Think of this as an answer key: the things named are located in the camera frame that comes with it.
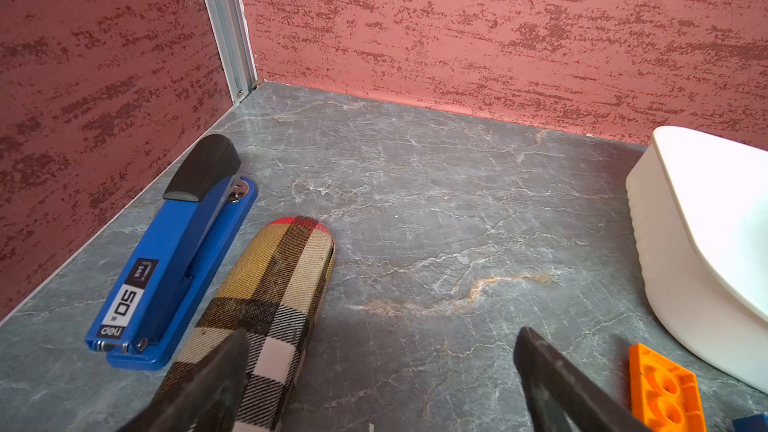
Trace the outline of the blue lego brick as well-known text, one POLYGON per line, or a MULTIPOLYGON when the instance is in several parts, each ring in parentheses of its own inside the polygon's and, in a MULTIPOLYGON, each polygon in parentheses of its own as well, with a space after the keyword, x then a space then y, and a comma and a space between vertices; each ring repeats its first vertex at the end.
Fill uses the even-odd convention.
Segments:
POLYGON ((768 414, 754 414, 732 421, 735 432, 768 432, 768 414))

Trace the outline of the white plastic bin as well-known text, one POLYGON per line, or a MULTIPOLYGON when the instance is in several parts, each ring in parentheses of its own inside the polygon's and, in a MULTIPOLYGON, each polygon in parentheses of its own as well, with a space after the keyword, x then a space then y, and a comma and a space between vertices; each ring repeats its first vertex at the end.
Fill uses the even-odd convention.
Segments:
POLYGON ((662 126, 626 189, 655 316, 701 360, 766 391, 766 151, 662 126))

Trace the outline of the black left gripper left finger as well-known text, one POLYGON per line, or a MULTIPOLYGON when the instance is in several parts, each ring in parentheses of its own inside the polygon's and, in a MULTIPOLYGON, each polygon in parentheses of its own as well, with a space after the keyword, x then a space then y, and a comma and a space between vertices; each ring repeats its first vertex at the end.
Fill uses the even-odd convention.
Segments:
POLYGON ((246 333, 234 332, 121 429, 233 430, 247 383, 248 351, 246 333))

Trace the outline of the aluminium corner post left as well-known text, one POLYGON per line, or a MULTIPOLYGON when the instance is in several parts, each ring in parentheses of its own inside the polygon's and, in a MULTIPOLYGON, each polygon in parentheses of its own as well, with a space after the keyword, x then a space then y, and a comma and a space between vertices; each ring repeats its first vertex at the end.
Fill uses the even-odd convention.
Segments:
POLYGON ((259 80, 242 0, 204 0, 234 105, 239 105, 259 80))

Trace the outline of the orange lego plate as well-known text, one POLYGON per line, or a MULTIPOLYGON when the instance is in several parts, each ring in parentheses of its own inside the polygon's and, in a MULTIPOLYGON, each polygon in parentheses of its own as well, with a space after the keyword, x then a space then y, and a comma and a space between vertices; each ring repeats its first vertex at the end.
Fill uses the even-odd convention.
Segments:
POLYGON ((696 375, 643 344, 629 348, 633 415, 651 431, 707 430, 696 375))

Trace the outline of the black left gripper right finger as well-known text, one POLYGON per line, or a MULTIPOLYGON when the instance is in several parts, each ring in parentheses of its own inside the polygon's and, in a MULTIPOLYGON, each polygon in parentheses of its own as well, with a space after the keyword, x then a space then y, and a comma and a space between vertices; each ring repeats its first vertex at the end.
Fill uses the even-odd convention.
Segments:
POLYGON ((520 329, 513 358, 535 431, 647 429, 533 328, 520 329))

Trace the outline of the plaid fabric case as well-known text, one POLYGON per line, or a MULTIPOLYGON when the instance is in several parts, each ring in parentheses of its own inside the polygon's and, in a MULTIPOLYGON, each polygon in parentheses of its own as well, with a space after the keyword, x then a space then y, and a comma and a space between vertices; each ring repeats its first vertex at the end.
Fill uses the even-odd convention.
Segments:
POLYGON ((168 391, 233 332, 243 330, 246 384, 234 428, 280 430, 334 260, 335 242, 322 223, 296 216, 266 225, 206 307, 158 391, 168 391))

